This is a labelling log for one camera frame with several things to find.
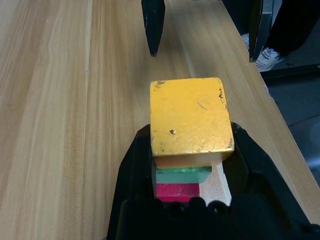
wooden table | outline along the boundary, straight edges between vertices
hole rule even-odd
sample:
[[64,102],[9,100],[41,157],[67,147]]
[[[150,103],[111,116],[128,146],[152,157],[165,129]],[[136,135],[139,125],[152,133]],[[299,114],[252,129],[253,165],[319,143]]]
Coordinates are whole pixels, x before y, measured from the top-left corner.
[[319,188],[248,59],[221,1],[167,0],[152,58],[140,0],[0,0],[1,239],[104,238],[150,81],[190,77],[222,79],[231,120],[320,224]]

green block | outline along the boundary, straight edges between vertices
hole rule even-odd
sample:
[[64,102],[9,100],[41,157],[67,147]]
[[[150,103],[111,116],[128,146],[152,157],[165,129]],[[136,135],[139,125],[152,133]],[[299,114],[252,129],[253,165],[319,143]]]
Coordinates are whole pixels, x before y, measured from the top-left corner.
[[157,184],[200,184],[212,172],[211,166],[156,169]]

sneaker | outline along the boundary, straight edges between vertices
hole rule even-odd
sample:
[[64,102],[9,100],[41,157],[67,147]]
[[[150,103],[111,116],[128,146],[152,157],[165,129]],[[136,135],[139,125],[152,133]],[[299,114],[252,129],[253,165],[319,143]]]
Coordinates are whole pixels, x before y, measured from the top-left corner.
[[255,61],[255,65],[259,72],[266,72],[283,60],[284,58],[281,57],[279,53],[267,47],[260,53],[258,59]]
[[249,50],[249,33],[241,35],[242,41],[247,50]]

black plastic part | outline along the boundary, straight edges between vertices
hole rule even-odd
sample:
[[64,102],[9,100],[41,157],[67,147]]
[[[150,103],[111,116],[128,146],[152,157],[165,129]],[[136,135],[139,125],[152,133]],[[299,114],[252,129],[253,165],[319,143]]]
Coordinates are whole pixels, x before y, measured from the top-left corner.
[[253,0],[249,27],[249,60],[255,62],[272,26],[274,0]]
[[309,225],[271,158],[242,127],[236,123],[231,126],[235,151],[222,163],[231,196],[250,193],[263,198],[273,212],[274,221],[284,232]]
[[165,20],[164,0],[142,0],[142,13],[150,55],[157,56]]
[[156,167],[152,161],[150,125],[140,129],[119,167],[107,240],[116,239],[121,204],[129,199],[154,199]]
[[223,162],[230,206],[154,198],[150,126],[138,131],[119,169],[107,239],[320,239],[320,227],[310,224],[270,157],[238,124],[231,126],[235,152]]

red block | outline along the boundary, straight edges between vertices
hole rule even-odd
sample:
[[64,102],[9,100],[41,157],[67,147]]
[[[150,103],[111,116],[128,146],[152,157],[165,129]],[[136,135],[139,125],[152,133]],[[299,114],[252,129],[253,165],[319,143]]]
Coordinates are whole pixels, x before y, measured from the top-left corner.
[[162,202],[188,203],[193,197],[199,197],[198,183],[177,183],[156,185],[156,197]]

